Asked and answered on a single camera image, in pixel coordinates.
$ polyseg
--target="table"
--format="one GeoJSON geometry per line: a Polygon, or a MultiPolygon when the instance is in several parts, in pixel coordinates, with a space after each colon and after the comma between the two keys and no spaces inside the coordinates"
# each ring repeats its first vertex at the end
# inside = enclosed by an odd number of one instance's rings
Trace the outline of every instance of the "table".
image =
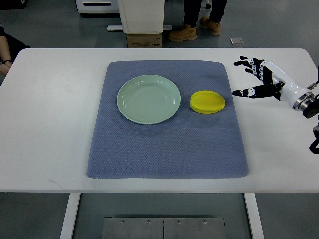
{"type": "Polygon", "coordinates": [[[317,117],[275,98],[234,97],[249,166],[239,179],[91,179],[91,138],[107,66],[124,60],[207,60],[224,64],[232,90],[260,82],[233,62],[269,59],[307,87],[317,69],[303,49],[26,49],[0,87],[0,191],[79,193],[319,192],[319,158],[308,147],[317,117]]]}

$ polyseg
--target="boot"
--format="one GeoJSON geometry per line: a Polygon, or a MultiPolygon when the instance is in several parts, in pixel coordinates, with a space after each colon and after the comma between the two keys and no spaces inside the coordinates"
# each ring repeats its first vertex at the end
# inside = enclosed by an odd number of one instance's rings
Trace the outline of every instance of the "boot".
{"type": "Polygon", "coordinates": [[[199,23],[200,23],[200,25],[202,25],[202,27],[210,30],[211,34],[213,36],[219,36],[220,35],[220,30],[221,30],[220,22],[219,23],[215,23],[215,22],[212,22],[208,17],[203,17],[199,21],[199,23]]]}
{"type": "Polygon", "coordinates": [[[171,41],[192,41],[197,39],[196,27],[191,28],[190,25],[183,24],[181,29],[171,31],[168,39],[171,41]]]}

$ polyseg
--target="cardboard box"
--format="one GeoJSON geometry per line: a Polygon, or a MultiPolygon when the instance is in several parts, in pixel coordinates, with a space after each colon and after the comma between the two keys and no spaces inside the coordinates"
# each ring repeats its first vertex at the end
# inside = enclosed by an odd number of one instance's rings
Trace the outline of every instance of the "cardboard box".
{"type": "Polygon", "coordinates": [[[128,48],[161,48],[160,34],[127,35],[128,48]]]}

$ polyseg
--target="light green plate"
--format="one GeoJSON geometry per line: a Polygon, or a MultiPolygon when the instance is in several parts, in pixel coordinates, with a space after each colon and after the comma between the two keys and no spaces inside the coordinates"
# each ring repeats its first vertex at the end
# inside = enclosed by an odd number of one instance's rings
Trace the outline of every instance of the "light green plate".
{"type": "Polygon", "coordinates": [[[142,75],[132,78],[120,88],[117,105],[120,112],[135,123],[160,123],[178,110],[180,92],[165,77],[142,75]]]}

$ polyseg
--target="blue placemat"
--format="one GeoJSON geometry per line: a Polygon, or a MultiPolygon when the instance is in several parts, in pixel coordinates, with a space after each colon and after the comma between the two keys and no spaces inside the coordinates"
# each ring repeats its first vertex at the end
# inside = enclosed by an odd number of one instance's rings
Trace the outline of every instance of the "blue placemat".
{"type": "Polygon", "coordinates": [[[90,178],[239,178],[248,174],[237,116],[223,64],[210,61],[121,61],[106,72],[92,138],[90,178]],[[118,110],[120,87],[133,77],[154,74],[173,81],[181,104],[170,119],[140,125],[118,110]],[[199,114],[190,96],[212,90],[226,100],[214,114],[199,114]]]}

